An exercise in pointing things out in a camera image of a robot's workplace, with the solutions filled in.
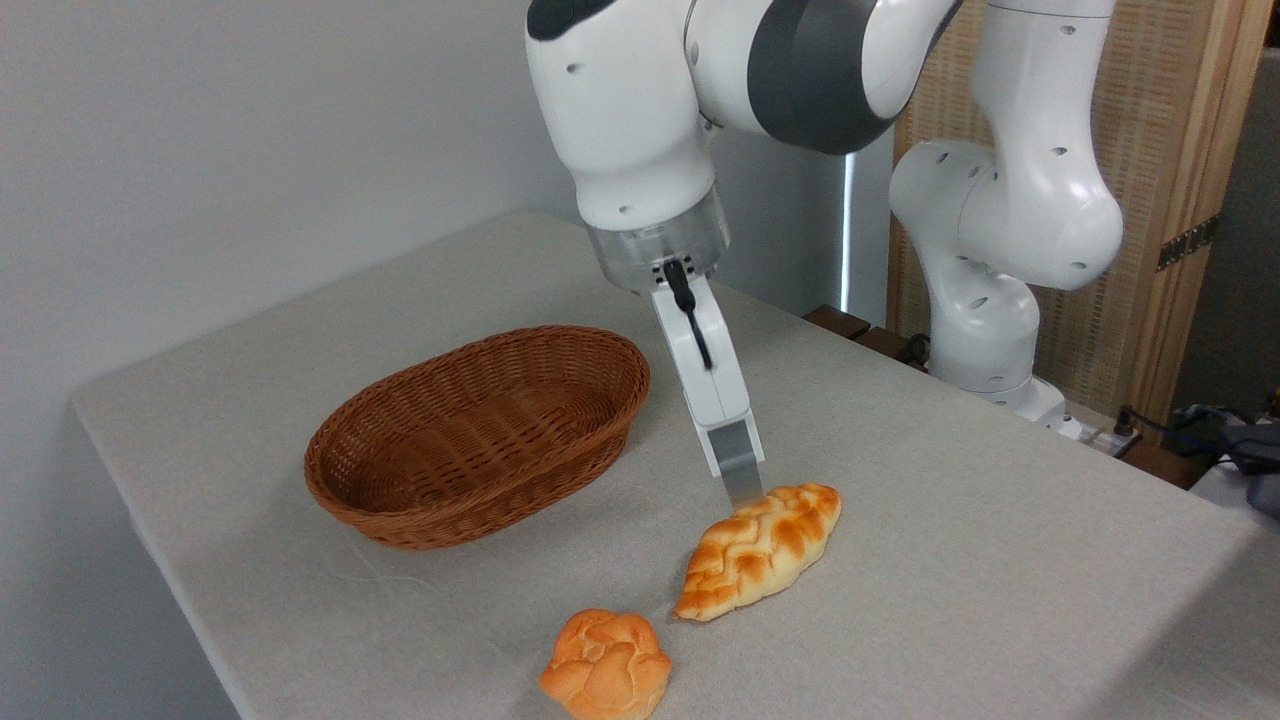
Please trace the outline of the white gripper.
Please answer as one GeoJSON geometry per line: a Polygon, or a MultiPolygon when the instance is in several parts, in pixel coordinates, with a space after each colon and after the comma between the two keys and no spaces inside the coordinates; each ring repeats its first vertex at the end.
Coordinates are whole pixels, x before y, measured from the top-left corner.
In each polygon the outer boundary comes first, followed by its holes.
{"type": "Polygon", "coordinates": [[[655,287],[652,301],[707,462],[737,511],[765,495],[759,471],[762,443],[719,304],[704,277],[690,279],[687,288],[695,300],[692,315],[678,307],[666,282],[655,287]]]}

